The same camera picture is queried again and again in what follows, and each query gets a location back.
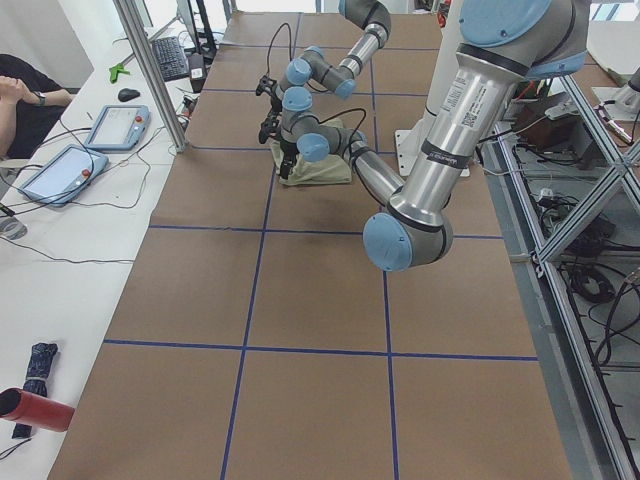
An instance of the beige cloth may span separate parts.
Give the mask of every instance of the beige cloth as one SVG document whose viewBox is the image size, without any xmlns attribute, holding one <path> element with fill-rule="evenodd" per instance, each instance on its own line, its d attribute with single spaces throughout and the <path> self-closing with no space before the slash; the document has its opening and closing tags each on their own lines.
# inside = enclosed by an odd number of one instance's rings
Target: beige cloth
<svg viewBox="0 0 640 480">
<path fill-rule="evenodd" d="M 329 120 L 325 125 L 342 128 L 340 119 Z M 278 142 L 271 142 L 271 153 L 276 167 L 280 168 L 284 157 Z M 304 157 L 298 154 L 298 161 L 293 167 L 287 180 L 280 178 L 283 185 L 333 185 L 340 183 L 351 183 L 351 169 L 346 162 L 338 155 L 329 155 L 320 162 L 307 162 Z"/>
</svg>

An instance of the blue tablet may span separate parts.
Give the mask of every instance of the blue tablet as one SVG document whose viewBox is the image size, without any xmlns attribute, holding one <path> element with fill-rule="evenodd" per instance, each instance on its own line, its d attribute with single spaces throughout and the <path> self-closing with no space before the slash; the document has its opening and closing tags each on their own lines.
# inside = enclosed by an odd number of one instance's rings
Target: blue tablet
<svg viewBox="0 0 640 480">
<path fill-rule="evenodd" d="M 148 123 L 149 108 L 144 105 L 105 105 L 84 144 L 98 152 L 131 150 Z"/>
<path fill-rule="evenodd" d="M 61 207 L 100 175 L 108 162 L 100 152 L 68 145 L 18 190 L 31 200 Z"/>
</svg>

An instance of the black shirt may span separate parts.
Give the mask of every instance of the black shirt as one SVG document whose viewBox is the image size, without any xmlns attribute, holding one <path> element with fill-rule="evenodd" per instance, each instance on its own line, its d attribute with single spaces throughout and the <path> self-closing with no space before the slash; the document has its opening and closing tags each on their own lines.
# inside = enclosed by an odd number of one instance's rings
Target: black shirt
<svg viewBox="0 0 640 480">
<path fill-rule="evenodd" d="M 22 80 L 29 90 L 53 92 L 62 87 L 27 62 L 0 54 L 0 75 Z M 16 136 L 7 151 L 10 158 L 30 158 L 56 124 L 65 107 L 38 107 L 19 101 L 16 106 Z"/>
</svg>

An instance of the black keyboard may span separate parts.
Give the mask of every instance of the black keyboard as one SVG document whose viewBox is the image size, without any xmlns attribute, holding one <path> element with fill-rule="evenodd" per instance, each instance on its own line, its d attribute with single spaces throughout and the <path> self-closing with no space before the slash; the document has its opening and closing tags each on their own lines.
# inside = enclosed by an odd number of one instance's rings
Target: black keyboard
<svg viewBox="0 0 640 480">
<path fill-rule="evenodd" d="M 165 82 L 189 76 L 189 64 L 178 37 L 158 38 L 151 42 Z"/>
</svg>

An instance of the computer mouse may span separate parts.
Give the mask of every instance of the computer mouse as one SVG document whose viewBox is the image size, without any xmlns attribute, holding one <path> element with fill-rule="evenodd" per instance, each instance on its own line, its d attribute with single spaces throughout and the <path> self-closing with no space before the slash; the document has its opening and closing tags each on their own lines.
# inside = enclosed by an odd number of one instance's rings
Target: computer mouse
<svg viewBox="0 0 640 480">
<path fill-rule="evenodd" d="M 133 100 L 134 98 L 138 98 L 140 96 L 140 92 L 134 90 L 133 88 L 123 88 L 118 92 L 118 100 L 121 102 L 128 102 L 129 100 Z"/>
</svg>

